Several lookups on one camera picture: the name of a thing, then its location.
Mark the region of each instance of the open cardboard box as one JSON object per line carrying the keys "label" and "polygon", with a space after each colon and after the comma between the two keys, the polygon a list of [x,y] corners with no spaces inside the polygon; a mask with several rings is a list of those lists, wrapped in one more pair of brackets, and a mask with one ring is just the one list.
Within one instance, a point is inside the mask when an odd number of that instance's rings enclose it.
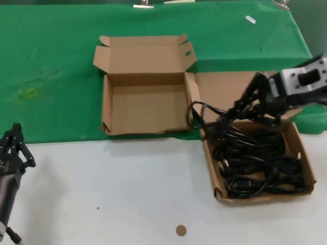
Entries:
{"label": "open cardboard box", "polygon": [[[189,74],[189,93],[192,101],[201,100],[214,107],[227,110],[234,106],[234,101],[238,100],[247,85],[255,75],[254,71],[241,71],[241,72],[209,72],[209,73],[196,73]],[[200,106],[194,108],[200,112]],[[297,195],[308,195],[314,189],[316,183],[315,175],[312,170],[308,155],[301,141],[301,137],[296,128],[296,125],[288,120],[288,117],[282,119],[282,123],[275,129],[283,134],[286,145],[286,156],[300,157],[303,166],[302,177],[305,181],[307,191],[295,195],[276,195],[264,193],[259,197],[236,200],[228,197],[224,184],[225,179],[219,173],[219,166],[216,160],[212,157],[212,146],[207,140],[204,140],[204,150],[207,158],[207,164],[210,174],[210,179],[213,187],[215,198],[220,201],[229,202],[253,202],[253,201],[282,201],[294,198]],[[214,122],[217,115],[208,110],[204,115],[206,122]],[[240,129],[243,132],[251,132],[260,130],[267,126],[256,124],[251,121],[235,121],[232,126]],[[254,178],[262,177],[262,173],[252,175]]]}
{"label": "open cardboard box", "polygon": [[196,61],[187,35],[106,37],[94,65],[103,82],[102,123],[106,134],[160,134],[187,130],[190,101],[185,71]]}

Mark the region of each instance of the black robotic arm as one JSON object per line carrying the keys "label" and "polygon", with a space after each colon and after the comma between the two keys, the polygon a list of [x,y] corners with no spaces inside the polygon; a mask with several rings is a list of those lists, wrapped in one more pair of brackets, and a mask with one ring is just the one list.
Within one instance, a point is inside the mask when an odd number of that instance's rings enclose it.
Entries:
{"label": "black robotic arm", "polygon": [[[21,152],[26,161],[19,157]],[[24,144],[20,124],[14,124],[0,139],[0,242],[7,232],[15,244],[22,244],[20,237],[8,227],[11,210],[27,167],[35,167],[35,160]]]}
{"label": "black robotic arm", "polygon": [[[239,119],[248,119],[257,123],[276,126],[287,111],[311,103],[327,105],[327,63],[318,56],[295,68],[283,69],[273,76],[258,72],[241,98],[227,111],[215,108],[201,101],[194,101],[186,115],[189,127],[205,129],[218,133]],[[190,112],[195,104],[201,104],[199,115],[202,125],[197,127],[190,120]],[[208,108],[219,115],[214,123],[203,119]]]}

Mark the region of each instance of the paper scrap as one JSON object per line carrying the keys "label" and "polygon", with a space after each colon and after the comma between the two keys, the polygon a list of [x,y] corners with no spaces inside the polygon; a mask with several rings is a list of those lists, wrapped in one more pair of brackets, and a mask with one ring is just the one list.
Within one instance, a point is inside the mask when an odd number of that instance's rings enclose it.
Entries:
{"label": "paper scrap", "polygon": [[150,5],[133,5],[134,8],[142,8],[142,9],[153,9],[154,6],[150,6]]}
{"label": "paper scrap", "polygon": [[164,2],[164,4],[195,3],[195,0],[173,0]]}
{"label": "paper scrap", "polygon": [[252,24],[255,24],[256,23],[256,20],[253,19],[250,15],[246,16],[245,17],[249,22],[251,22]]}

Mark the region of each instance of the green cloth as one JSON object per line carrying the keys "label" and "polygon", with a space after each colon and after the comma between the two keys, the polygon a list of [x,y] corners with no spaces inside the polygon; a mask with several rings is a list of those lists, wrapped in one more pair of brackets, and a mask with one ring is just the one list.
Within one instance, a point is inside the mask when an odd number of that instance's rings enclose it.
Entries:
{"label": "green cloth", "polygon": [[327,109],[322,105],[310,105],[291,118],[303,134],[321,134],[327,129]]}
{"label": "green cloth", "polygon": [[100,35],[187,33],[198,57],[191,71],[279,70],[311,56],[290,12],[271,2],[1,6],[0,30],[0,132],[19,122],[30,143],[108,139],[92,64]]}

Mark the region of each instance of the metal bracket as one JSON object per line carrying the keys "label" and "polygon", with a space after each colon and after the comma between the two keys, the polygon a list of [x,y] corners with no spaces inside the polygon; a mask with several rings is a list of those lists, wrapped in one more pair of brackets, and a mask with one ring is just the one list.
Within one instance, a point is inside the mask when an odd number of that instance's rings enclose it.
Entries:
{"label": "metal bracket", "polygon": [[149,5],[148,0],[141,0],[141,5],[133,5],[134,8],[153,9],[154,6]]}
{"label": "metal bracket", "polygon": [[[288,96],[322,89],[327,83],[327,64],[322,58],[303,67],[284,69],[280,73]],[[315,80],[303,84],[300,77],[305,74],[309,76],[306,80],[314,78]]]}

